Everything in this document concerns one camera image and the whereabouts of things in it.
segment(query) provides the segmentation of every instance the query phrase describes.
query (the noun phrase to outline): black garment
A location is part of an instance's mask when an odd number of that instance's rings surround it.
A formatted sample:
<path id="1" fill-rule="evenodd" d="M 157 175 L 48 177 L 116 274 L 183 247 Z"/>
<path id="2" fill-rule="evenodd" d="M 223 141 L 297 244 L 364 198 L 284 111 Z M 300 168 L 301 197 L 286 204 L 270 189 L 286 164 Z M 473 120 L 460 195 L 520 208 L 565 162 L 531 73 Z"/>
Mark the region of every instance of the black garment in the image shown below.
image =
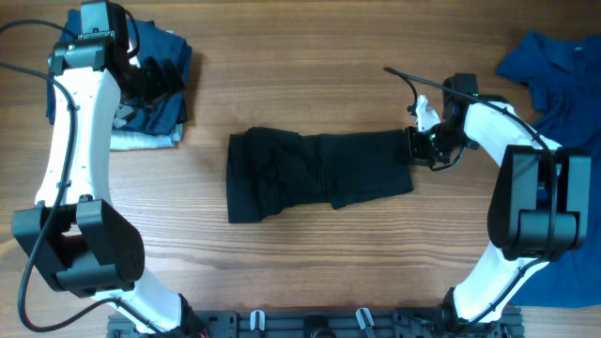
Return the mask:
<path id="1" fill-rule="evenodd" d="M 403 131 L 300 136 L 250 128 L 230 136 L 230 223 L 259 222 L 300 204 L 338 209 L 412 191 Z"/>

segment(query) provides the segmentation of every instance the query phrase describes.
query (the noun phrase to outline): beige surface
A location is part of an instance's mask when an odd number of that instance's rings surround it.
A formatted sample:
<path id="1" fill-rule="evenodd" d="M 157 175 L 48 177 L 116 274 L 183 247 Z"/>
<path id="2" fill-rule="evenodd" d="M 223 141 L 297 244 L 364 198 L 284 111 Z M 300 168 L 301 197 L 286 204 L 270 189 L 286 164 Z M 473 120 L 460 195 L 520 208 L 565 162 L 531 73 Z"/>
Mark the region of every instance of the beige surface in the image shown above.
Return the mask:
<path id="1" fill-rule="evenodd" d="M 77 1 L 5 0 L 0 23 L 66 20 Z M 193 46 L 186 94 L 191 121 L 171 150 L 111 154 L 116 209 L 144 237 L 147 266 L 195 309 L 436 305 L 467 276 L 487 243 L 486 212 L 498 168 L 469 151 L 452 171 L 414 168 L 415 192 L 332 211 L 294 207 L 258 224 L 228 224 L 227 138 L 252 126 L 302 134 L 385 131 L 410 123 L 408 88 L 392 66 L 441 82 L 475 72 L 481 91 L 501 94 L 535 119 L 530 94 L 495 75 L 525 34 L 599 33 L 598 3 L 548 1 L 126 3 Z M 12 29 L 0 59 L 44 69 L 57 32 Z M 10 234 L 13 210 L 32 206 L 52 128 L 45 85 L 0 70 L 0 327 L 32 336 L 16 314 L 25 255 Z M 418 86 L 439 108 L 441 93 Z M 55 294 L 38 276 L 28 308 L 54 323 L 89 300 Z M 101 337 L 102 309 L 55 336 Z M 601 309 L 525 310 L 529 337 L 598 335 Z"/>

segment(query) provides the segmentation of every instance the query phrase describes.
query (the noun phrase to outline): dark blue fabric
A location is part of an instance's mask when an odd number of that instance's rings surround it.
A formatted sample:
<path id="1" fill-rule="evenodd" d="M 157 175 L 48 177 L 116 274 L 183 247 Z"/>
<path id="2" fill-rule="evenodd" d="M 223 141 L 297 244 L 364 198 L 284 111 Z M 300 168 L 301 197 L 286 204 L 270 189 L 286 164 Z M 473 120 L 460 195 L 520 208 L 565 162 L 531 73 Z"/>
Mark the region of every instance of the dark blue fabric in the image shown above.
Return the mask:
<path id="1" fill-rule="evenodd" d="M 155 27 L 153 22 L 146 23 L 136 20 L 140 33 L 140 52 L 138 60 L 142 63 L 147 57 L 154 57 L 157 61 L 170 58 L 179 70 L 184 84 L 188 82 L 190 65 L 192 63 L 192 47 L 186 43 L 186 39 L 178 37 Z M 70 10 L 67 24 L 69 30 L 80 34 L 82 32 L 82 16 L 78 10 Z M 133 25 L 128 21 L 130 37 L 135 41 Z M 71 40 L 71 37 L 63 33 L 61 41 Z M 54 89 L 48 85 L 48 109 L 46 116 L 50 123 L 54 123 Z M 183 93 L 177 93 L 168 101 L 160 103 L 152 114 L 138 111 L 136 117 L 126 125 L 118 128 L 120 131 L 140 131 L 149 135 L 169 135 L 177 123 L 186 122 L 188 119 Z"/>
<path id="2" fill-rule="evenodd" d="M 601 37 L 559 41 L 531 32 L 497 73 L 527 84 L 535 124 L 564 147 L 591 154 L 587 238 L 577 251 L 535 273 L 512 298 L 516 305 L 579 307 L 601 303 Z"/>

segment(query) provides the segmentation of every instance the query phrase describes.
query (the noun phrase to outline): blue cloth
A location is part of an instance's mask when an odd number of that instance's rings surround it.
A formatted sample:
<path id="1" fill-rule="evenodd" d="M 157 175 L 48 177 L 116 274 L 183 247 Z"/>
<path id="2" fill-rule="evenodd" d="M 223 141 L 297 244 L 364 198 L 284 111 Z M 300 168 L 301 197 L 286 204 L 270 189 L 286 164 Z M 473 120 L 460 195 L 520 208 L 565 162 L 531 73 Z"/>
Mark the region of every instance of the blue cloth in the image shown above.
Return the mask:
<path id="1" fill-rule="evenodd" d="M 188 82 L 190 65 L 192 63 L 192 47 L 186 43 L 186 39 L 171 34 L 155 27 L 153 22 L 146 23 L 136 20 L 140 33 L 140 52 L 138 60 L 142 63 L 147 57 L 154 57 L 157 61 L 170 58 L 184 81 Z M 65 25 L 74 33 L 82 33 L 82 16 L 78 10 L 71 9 L 68 13 Z M 135 41 L 133 25 L 128 21 L 130 37 Z M 70 36 L 63 33 L 61 41 L 72 40 Z M 50 123 L 54 123 L 54 89 L 48 84 L 48 109 L 46 116 Z M 170 135 L 176 124 L 184 123 L 188 119 L 183 93 L 177 93 L 168 101 L 162 102 L 152 114 L 138 111 L 135 118 L 118 129 L 120 131 L 139 131 L 148 135 Z"/>
<path id="2" fill-rule="evenodd" d="M 559 41 L 531 32 L 499 64 L 497 73 L 527 84 L 535 124 L 564 147 L 592 157 L 587 238 L 535 273 L 514 295 L 515 305 L 579 307 L 601 303 L 601 37 Z"/>

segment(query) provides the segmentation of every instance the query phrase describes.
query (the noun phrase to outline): wooden floor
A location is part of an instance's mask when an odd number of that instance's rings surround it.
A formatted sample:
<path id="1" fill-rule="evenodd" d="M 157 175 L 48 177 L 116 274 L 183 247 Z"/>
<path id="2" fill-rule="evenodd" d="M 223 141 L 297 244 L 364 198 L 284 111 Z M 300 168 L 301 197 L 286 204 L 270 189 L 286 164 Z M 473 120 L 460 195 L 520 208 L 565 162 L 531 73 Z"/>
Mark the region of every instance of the wooden floor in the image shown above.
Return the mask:
<path id="1" fill-rule="evenodd" d="M 392 66 L 441 82 L 478 74 L 529 121 L 530 93 L 495 67 L 530 30 L 554 38 L 601 33 L 601 4 L 547 1 L 123 1 L 193 46 L 191 121 L 176 149 L 115 152 L 116 209 L 141 232 L 146 264 L 197 310 L 379 309 L 433 306 L 464 279 L 485 248 L 486 213 L 498 168 L 483 150 L 453 170 L 412 169 L 415 192 L 333 211 L 294 207 L 256 224 L 228 224 L 225 160 L 231 133 L 252 126 L 302 134 L 402 129 L 408 88 Z M 0 23 L 66 20 L 73 0 L 3 0 Z M 45 69 L 58 38 L 43 27 L 0 38 L 0 60 Z M 0 336 L 24 337 L 16 294 L 25 254 L 12 212 L 33 206 L 52 127 L 39 79 L 0 70 Z M 441 93 L 418 86 L 437 109 Z M 35 275 L 28 309 L 50 324 L 90 300 L 55 294 Z M 110 308 L 56 337 L 103 337 Z M 528 337 L 592 337 L 601 308 L 524 309 Z"/>

